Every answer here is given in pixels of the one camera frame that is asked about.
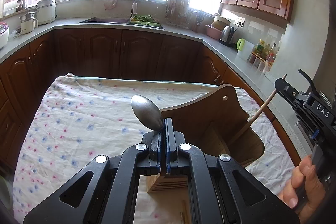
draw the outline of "electric kettle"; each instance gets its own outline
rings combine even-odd
[[[219,42],[225,46],[232,47],[233,43],[231,40],[234,32],[234,27],[226,26],[220,35]]]

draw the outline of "gray countertop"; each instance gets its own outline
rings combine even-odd
[[[203,43],[211,49],[217,56],[219,56],[225,63],[227,63],[248,85],[259,95],[262,100],[266,100],[274,90],[274,79],[270,80],[264,74],[249,62],[245,62],[238,56],[237,51],[232,48],[220,44],[217,40],[208,37],[202,33],[195,33],[190,30],[176,28],[168,24],[162,24],[165,30],[155,29],[143,26],[122,25],[122,24],[102,24],[102,23],[81,23],[83,20],[89,18],[69,18],[55,20],[53,23],[42,25],[36,28],[33,32],[21,35],[11,41],[0,50],[0,63],[15,51],[28,44],[30,41],[39,36],[48,33],[54,29],[63,28],[114,28],[127,30],[142,30],[147,32],[162,33],[176,37],[187,38]],[[268,105],[280,124],[283,126],[293,145],[298,151],[301,158],[311,153],[311,149],[305,140],[303,134],[296,126],[297,118],[290,105],[285,102],[278,94]]]

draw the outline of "wooden stick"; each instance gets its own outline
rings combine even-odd
[[[267,98],[267,100],[263,103],[263,105],[260,107],[260,109],[257,111],[256,114],[253,115],[253,117],[241,128],[241,130],[238,131],[237,134],[235,134],[231,140],[228,142],[228,146],[233,144],[250,126],[253,124],[253,122],[260,116],[260,114],[264,111],[264,108],[267,107],[269,102],[273,99],[275,94],[277,93],[277,90],[274,89],[271,95]]]

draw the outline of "fingernail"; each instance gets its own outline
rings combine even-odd
[[[296,206],[296,204],[297,204],[297,199],[296,198],[292,198],[292,199],[290,199],[288,205],[289,205],[290,208],[294,208]]]
[[[304,167],[304,169],[303,169],[303,174],[304,174],[305,176],[307,176],[307,175],[308,175],[308,172],[309,172],[309,166],[306,165],[306,166]]]

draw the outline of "spoon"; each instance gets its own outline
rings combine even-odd
[[[163,119],[161,111],[151,100],[141,95],[134,95],[131,100],[134,114],[139,121],[153,131],[161,131]]]

